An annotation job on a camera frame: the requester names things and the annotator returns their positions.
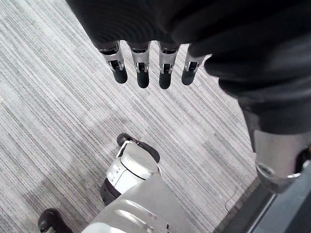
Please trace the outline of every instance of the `metal joint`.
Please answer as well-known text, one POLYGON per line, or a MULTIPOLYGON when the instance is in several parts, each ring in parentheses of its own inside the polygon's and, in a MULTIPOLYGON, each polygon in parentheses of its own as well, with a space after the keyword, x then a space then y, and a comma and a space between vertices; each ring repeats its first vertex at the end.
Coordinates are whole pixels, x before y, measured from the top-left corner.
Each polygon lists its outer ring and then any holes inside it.
POLYGON ((175 60, 176 60, 176 56, 179 50, 179 47, 175 49, 175 51, 173 53, 164 53, 161 49, 161 45, 160 42, 158 42, 159 44, 159 66, 160 66, 160 73, 164 74, 164 66, 165 65, 170 65, 169 66, 169 74, 172 73, 173 71, 173 67, 175 65, 175 60))
POLYGON ((117 47, 118 47, 118 51, 116 53, 110 54, 110 55, 104 54, 103 50, 98 49, 99 52, 103 55, 104 59, 106 60, 106 62, 108 63, 108 65, 112 71, 115 71, 115 67, 112 64, 113 61, 118 62, 118 66, 119 66, 120 70, 124 69, 124 60, 123 60, 122 50, 120 47, 120 41, 117 42, 117 47))
POLYGON ((139 63, 144 63, 144 71, 145 72, 148 72, 148 70, 149 70, 150 42, 148 44, 148 47, 144 48, 144 52, 141 52, 141 51, 139 51, 139 50, 133 51, 131 49, 133 61, 134 61, 134 66, 135 66, 137 73, 140 73, 139 63))
POLYGON ((199 66, 202 64, 204 58, 205 58, 205 56, 192 57, 188 51, 187 55, 186 55, 186 59, 185 59, 185 71, 189 71, 190 64, 191 64, 191 62, 193 62, 193 63, 196 63, 196 67, 193 70, 193 72, 196 72, 198 70, 199 66))

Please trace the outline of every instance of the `black fingertip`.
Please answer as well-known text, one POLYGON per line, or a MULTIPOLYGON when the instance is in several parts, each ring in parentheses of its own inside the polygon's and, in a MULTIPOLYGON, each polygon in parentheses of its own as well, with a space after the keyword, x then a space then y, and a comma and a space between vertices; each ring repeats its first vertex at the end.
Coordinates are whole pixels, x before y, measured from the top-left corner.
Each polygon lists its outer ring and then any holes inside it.
POLYGON ((171 74, 169 74, 167 71, 165 71, 164 74, 160 73, 159 85, 164 90, 169 88, 171 85, 171 74))
POLYGON ((144 70, 137 73, 137 83, 140 88, 146 88, 149 85, 149 73, 144 70))
POLYGON ((120 84, 126 83, 127 73, 126 73, 125 67, 123 68, 123 70, 120 70, 120 68, 117 67, 113 72, 113 76, 115 77, 115 80, 117 81, 117 83, 120 83, 120 84))
POLYGON ((186 71, 184 69, 183 74, 181 76, 181 82, 183 83, 183 85, 188 86, 193 82, 194 76, 195 72, 193 72, 193 70, 186 71))

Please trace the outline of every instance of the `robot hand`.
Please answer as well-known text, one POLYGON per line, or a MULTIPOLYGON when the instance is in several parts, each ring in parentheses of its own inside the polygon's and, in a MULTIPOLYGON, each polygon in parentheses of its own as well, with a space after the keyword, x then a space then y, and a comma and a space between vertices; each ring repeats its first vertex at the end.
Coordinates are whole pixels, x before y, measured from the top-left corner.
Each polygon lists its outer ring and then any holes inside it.
POLYGON ((148 85, 148 49, 160 41, 160 86, 169 87, 178 46, 191 43, 183 76, 205 69, 242 108, 259 177, 282 192, 310 160, 311 2, 307 0, 67 0, 119 83, 119 40, 148 85))

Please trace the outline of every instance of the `gray striped carpet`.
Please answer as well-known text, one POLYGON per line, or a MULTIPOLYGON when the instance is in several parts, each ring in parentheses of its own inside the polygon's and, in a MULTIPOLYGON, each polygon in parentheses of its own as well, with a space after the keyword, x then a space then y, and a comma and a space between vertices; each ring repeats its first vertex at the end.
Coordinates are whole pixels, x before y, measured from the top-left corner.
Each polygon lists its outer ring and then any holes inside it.
POLYGON ((64 0, 0 1, 1 232, 38 232, 49 207, 81 232, 104 208, 99 187, 121 132, 159 151, 195 232, 213 232, 255 178, 237 102, 202 68, 182 85, 187 47, 161 90, 157 44, 147 89, 138 88, 122 45, 126 84, 114 81, 64 0))

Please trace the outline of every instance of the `robotic finger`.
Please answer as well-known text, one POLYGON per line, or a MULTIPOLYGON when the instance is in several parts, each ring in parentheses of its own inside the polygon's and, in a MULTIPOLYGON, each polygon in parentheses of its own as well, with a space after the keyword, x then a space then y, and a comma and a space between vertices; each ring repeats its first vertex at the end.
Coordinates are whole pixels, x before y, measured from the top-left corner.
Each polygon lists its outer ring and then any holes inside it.
POLYGON ((159 84, 162 89, 171 85, 171 75, 180 45, 158 42, 159 44, 159 84))
POLYGON ((181 82, 183 85, 190 85, 193 82, 195 73, 202 64, 204 58, 205 56, 193 57, 190 55, 189 51, 187 51, 185 67, 181 76, 181 82))
POLYGON ((112 70, 115 80, 121 84, 125 83, 127 81, 127 73, 124 66, 120 41, 106 43, 98 50, 104 56, 104 59, 112 70))
POLYGON ((150 41, 145 43, 131 43, 129 45, 134 66, 137 72, 137 83, 140 88, 146 88, 149 85, 149 48, 150 41))

